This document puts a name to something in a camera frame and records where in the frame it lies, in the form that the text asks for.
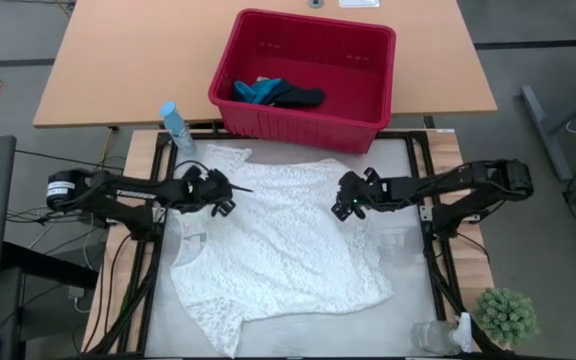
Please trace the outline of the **white power adapter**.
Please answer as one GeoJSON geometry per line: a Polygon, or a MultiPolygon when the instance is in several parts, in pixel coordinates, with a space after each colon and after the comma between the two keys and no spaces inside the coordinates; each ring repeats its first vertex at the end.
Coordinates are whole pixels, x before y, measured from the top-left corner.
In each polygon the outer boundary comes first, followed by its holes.
{"type": "Polygon", "coordinates": [[[79,306],[79,301],[85,297],[85,290],[80,287],[69,286],[68,297],[73,302],[74,309],[78,313],[87,314],[89,310],[84,310],[79,306]]]}

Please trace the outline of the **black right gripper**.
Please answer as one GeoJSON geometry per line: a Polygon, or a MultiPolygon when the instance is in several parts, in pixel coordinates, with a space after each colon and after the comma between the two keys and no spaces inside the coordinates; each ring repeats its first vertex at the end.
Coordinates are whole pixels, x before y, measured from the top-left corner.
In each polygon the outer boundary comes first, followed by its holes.
{"type": "Polygon", "coordinates": [[[342,176],[338,184],[336,202],[331,211],[340,221],[345,221],[351,215],[364,220],[365,209],[378,212],[391,210],[388,183],[373,168],[367,168],[364,177],[349,171],[342,176]]]}

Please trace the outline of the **light brown wooden desk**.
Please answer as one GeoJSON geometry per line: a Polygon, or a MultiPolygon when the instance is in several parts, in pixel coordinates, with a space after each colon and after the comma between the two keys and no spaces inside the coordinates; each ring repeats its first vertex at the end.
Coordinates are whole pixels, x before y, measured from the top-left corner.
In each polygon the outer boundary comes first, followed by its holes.
{"type": "Polygon", "coordinates": [[[236,15],[257,8],[384,25],[397,36],[392,109],[402,115],[497,107],[457,0],[77,0],[34,118],[38,128],[156,125],[177,104],[219,116],[208,88],[236,15]]]}

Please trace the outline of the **grey metal desk leg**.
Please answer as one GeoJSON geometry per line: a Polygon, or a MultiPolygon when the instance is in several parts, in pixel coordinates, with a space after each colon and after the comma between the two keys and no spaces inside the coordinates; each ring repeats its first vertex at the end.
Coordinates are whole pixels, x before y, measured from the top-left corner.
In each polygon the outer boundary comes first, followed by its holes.
{"type": "Polygon", "coordinates": [[[576,91],[561,95],[559,99],[539,99],[529,85],[522,85],[520,97],[542,140],[550,162],[561,181],[572,179],[571,168],[565,157],[559,133],[576,117],[576,91]]]}

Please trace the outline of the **black garment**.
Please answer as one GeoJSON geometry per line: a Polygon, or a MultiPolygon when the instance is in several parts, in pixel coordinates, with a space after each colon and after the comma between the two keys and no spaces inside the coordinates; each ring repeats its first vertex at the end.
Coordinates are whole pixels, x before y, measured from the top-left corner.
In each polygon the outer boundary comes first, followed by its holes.
{"type": "Polygon", "coordinates": [[[281,80],[265,97],[264,104],[281,108],[316,107],[325,98],[320,88],[305,89],[281,80]]]}

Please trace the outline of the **clear spray bottle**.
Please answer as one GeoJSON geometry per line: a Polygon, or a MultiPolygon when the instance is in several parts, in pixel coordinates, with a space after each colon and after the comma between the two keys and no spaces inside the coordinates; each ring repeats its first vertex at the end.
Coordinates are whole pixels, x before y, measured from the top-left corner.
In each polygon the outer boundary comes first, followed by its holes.
{"type": "Polygon", "coordinates": [[[456,323],[416,323],[412,328],[412,342],[422,350],[440,356],[471,353],[474,348],[471,315],[462,312],[456,323]]]}

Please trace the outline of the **teal garment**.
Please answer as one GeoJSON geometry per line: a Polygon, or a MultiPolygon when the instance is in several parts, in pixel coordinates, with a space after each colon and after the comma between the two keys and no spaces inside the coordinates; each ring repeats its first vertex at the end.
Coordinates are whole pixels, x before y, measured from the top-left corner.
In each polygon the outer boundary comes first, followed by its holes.
{"type": "Polygon", "coordinates": [[[279,78],[264,82],[256,81],[251,85],[243,81],[235,81],[233,84],[233,96],[239,102],[253,105],[269,105],[273,103],[275,88],[281,83],[282,80],[279,78]]]}

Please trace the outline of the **red plastic laundry bin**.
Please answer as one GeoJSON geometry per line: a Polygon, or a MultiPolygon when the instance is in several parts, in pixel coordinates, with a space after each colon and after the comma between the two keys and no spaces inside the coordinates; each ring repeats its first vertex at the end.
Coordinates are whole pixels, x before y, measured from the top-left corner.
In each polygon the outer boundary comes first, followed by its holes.
{"type": "Polygon", "coordinates": [[[241,11],[209,87],[225,128],[237,135],[365,153],[390,121],[396,34],[386,26],[241,11]],[[235,85],[279,79],[319,89],[317,106],[252,104],[235,85]]]}

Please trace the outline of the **black aluminium table frame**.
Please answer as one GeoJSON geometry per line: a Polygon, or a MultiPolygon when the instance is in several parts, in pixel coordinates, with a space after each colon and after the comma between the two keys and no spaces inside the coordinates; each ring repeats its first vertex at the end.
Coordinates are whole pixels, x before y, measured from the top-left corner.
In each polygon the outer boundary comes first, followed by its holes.
{"type": "MultiPolygon", "coordinates": [[[[366,156],[341,155],[339,158],[358,169],[374,166],[380,174],[387,175],[447,171],[462,161],[453,130],[388,130],[373,142],[366,156]]],[[[433,315],[439,310],[448,318],[456,314],[448,300],[436,304],[432,298],[435,288],[422,254],[417,212],[389,213],[385,219],[388,227],[403,228],[383,246],[385,259],[404,268],[417,269],[419,277],[405,286],[405,275],[395,273],[391,281],[395,296],[365,311],[339,316],[285,316],[249,323],[243,329],[243,356],[320,357],[323,360],[419,356],[420,351],[412,349],[410,342],[413,324],[420,321],[423,314],[433,315]]],[[[206,337],[181,308],[170,282],[169,267],[177,256],[178,243],[165,239],[160,247],[149,244],[143,255],[138,255],[136,245],[126,241],[125,236],[125,230],[119,226],[112,228],[108,235],[104,271],[95,290],[83,348],[96,345],[118,317],[133,266],[142,260],[145,265],[158,262],[157,282],[133,315],[125,349],[113,346],[110,360],[133,358],[140,350],[150,358],[215,356],[206,337]]]]}

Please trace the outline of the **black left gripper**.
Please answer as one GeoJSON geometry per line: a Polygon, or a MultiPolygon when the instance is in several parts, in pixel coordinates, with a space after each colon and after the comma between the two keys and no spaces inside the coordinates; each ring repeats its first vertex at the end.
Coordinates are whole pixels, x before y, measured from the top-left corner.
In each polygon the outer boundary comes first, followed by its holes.
{"type": "Polygon", "coordinates": [[[236,207],[235,193],[253,193],[253,190],[231,184],[228,178],[217,169],[209,169],[205,174],[197,166],[192,166],[183,175],[185,183],[183,213],[199,212],[212,205],[212,217],[217,214],[227,217],[236,207]]]}

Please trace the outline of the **blue-capped clear water bottle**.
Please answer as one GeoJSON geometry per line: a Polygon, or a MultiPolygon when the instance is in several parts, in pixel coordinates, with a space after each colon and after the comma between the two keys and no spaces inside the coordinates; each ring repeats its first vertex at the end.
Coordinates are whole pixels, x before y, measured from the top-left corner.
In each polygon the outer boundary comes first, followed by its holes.
{"type": "Polygon", "coordinates": [[[160,115],[164,128],[169,133],[173,143],[184,156],[192,156],[196,152],[194,140],[187,124],[176,108],[176,103],[169,101],[160,107],[160,115]]]}

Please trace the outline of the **white lace shirt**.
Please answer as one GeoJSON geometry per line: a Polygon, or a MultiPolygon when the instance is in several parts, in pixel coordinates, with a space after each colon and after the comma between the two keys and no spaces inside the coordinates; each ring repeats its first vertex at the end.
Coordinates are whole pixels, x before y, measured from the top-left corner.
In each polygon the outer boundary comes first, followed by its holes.
{"type": "Polygon", "coordinates": [[[219,354],[241,351],[245,325],[295,315],[349,315],[393,293],[369,223],[330,207],[346,172],[334,159],[268,165],[251,150],[208,145],[201,161],[235,185],[234,210],[180,215],[170,269],[188,317],[219,354]]]}

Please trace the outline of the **black furniture base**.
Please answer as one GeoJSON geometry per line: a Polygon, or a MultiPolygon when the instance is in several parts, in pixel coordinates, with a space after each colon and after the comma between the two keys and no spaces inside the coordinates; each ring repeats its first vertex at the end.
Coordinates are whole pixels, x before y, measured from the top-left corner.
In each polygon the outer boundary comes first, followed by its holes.
{"type": "Polygon", "coordinates": [[[18,245],[3,243],[0,251],[0,360],[21,358],[22,309],[47,294],[42,292],[24,300],[22,277],[25,275],[55,281],[59,287],[71,285],[93,289],[98,272],[18,245]]]}

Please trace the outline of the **small green potted plant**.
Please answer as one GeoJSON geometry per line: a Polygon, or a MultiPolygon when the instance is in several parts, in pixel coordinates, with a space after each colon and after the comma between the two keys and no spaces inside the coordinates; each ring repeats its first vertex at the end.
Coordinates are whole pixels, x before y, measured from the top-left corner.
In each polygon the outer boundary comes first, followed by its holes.
{"type": "Polygon", "coordinates": [[[507,288],[487,288],[476,300],[474,319],[495,343],[514,346],[539,333],[532,300],[507,288]]]}

